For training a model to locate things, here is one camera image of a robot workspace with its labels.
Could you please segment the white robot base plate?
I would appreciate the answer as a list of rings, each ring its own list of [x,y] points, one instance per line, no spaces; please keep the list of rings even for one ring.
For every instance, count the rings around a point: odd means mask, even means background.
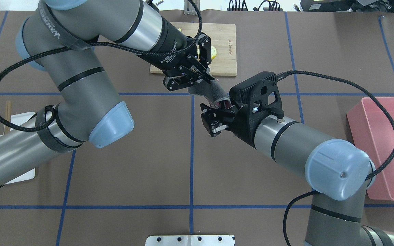
[[[146,246],[235,246],[232,235],[152,235]]]

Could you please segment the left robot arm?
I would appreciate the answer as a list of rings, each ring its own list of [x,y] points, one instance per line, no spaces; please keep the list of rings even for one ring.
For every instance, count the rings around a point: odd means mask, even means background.
[[[95,46],[138,55],[164,75],[170,91],[212,86],[211,56],[201,32],[185,36],[144,0],[41,0],[16,37],[23,60],[0,73],[31,64],[45,70],[64,101],[40,109],[22,125],[0,115],[11,131],[0,137],[0,188],[8,181],[62,153],[91,142],[105,147],[133,130],[126,103],[119,97]]]

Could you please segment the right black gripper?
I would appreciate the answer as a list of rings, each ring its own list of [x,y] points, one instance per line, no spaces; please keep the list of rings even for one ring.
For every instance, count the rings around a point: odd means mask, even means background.
[[[236,114],[232,109],[212,108],[203,103],[200,104],[200,109],[202,124],[211,137],[216,137],[223,130],[227,130],[255,148],[254,138],[262,121],[262,112],[252,113],[247,109],[241,109]],[[223,117],[234,118],[234,120],[228,126],[222,122]]]

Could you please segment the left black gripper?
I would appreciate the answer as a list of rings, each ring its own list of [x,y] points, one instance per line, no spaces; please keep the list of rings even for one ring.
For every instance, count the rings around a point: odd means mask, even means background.
[[[192,38],[185,36],[167,20],[162,21],[160,38],[149,53],[170,53],[186,48]],[[163,84],[168,91],[176,91],[182,88],[192,87],[203,81],[211,83],[215,80],[209,71],[212,62],[211,38],[205,33],[198,36],[194,45],[187,55],[187,60],[192,64],[189,68],[180,63],[185,52],[173,55],[139,55],[141,59],[163,71],[165,75]]]

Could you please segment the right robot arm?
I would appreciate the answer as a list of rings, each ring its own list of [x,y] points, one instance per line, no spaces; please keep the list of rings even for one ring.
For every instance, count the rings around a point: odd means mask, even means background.
[[[231,108],[201,104],[201,118],[209,134],[233,132],[259,152],[304,178],[312,191],[294,198],[283,218],[287,235],[289,209],[312,196],[305,246],[394,246],[394,233],[361,224],[368,175],[375,166],[363,150],[285,117],[280,103],[253,102]]]

